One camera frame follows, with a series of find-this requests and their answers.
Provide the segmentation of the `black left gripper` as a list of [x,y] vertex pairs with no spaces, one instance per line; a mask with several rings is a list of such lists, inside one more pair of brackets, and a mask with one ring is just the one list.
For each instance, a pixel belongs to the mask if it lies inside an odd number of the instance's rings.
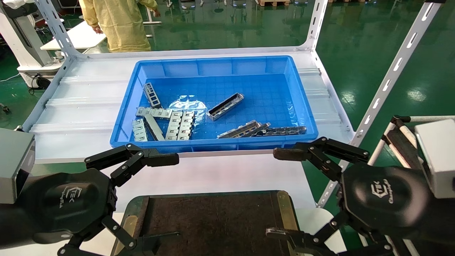
[[[143,167],[179,164],[177,153],[162,154],[155,148],[126,144],[85,159],[82,173],[56,173],[33,177],[21,193],[28,239],[37,244],[52,244],[72,237],[58,251],[59,256],[98,256],[80,250],[83,240],[91,240],[106,227],[124,248],[118,256],[155,256],[164,238],[179,237],[179,232],[141,236],[134,239],[114,219],[116,188],[124,185]],[[122,164],[109,178],[100,172]]]

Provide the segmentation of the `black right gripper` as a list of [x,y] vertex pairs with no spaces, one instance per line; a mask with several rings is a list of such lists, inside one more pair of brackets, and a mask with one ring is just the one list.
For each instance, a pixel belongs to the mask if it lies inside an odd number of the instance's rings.
[[[333,156],[347,162],[367,162],[370,153],[340,141],[321,137],[313,142],[298,142],[291,148],[275,148],[275,159],[309,161],[332,181],[341,180],[343,205],[366,229],[385,235],[413,237],[421,233],[421,222],[433,194],[425,176],[400,166],[377,167],[354,164],[342,173],[342,168],[330,159]],[[343,225],[349,215],[338,213],[315,235],[290,229],[268,228],[268,238],[286,240],[298,254],[312,256],[391,256],[388,242],[335,253],[325,241]]]

